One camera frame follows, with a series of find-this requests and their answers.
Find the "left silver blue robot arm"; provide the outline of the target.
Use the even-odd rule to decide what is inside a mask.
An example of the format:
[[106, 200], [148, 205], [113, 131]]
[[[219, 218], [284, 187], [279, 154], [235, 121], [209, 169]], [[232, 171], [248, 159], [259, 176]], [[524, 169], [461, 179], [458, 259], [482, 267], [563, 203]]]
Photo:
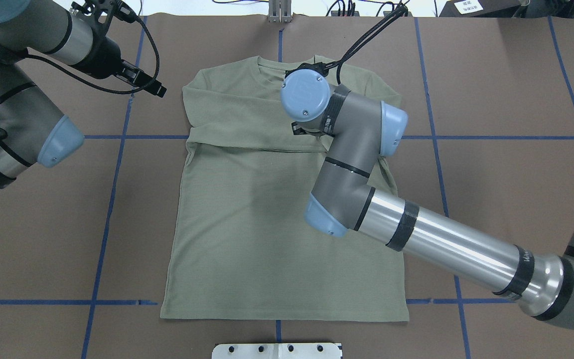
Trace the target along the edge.
[[[35, 59], [91, 88], [115, 95], [146, 91], [163, 97], [166, 88], [155, 71], [146, 74], [122, 58], [107, 35], [112, 20], [137, 22], [150, 43], [143, 18], [123, 0], [80, 0], [65, 9], [52, 0], [0, 0], [0, 190], [34, 164], [52, 168], [78, 150], [84, 134], [18, 66]], [[102, 88], [72, 73], [94, 79], [121, 79], [130, 89]]]

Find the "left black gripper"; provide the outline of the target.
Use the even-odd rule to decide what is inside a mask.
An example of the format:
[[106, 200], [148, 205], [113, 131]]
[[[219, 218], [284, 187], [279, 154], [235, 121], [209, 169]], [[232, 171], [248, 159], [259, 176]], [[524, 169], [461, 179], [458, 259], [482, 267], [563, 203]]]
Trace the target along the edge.
[[89, 54], [84, 57], [84, 73], [94, 79], [118, 77], [134, 88], [142, 88], [153, 96], [163, 98], [167, 88], [159, 80], [151, 77], [141, 68], [122, 59], [121, 51], [112, 39], [99, 37], [93, 39]]

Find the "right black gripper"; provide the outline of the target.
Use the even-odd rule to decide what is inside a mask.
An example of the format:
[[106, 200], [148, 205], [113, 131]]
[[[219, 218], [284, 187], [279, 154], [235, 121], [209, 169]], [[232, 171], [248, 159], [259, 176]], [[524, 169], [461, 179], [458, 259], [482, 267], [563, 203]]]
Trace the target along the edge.
[[314, 136], [322, 137], [327, 133], [321, 129], [321, 125], [316, 121], [294, 121], [291, 123], [291, 128], [294, 136]]

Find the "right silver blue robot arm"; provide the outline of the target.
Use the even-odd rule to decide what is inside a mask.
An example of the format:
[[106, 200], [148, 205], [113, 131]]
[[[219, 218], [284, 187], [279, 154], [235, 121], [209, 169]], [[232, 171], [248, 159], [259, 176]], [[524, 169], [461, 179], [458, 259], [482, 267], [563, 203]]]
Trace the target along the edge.
[[294, 134], [332, 138], [304, 210], [310, 227], [336, 237], [364, 234], [473, 282], [534, 320], [574, 330], [574, 233], [563, 254], [536, 254], [368, 184], [377, 161], [400, 146], [408, 115], [331, 84], [325, 71], [307, 64], [288, 70], [280, 101]]

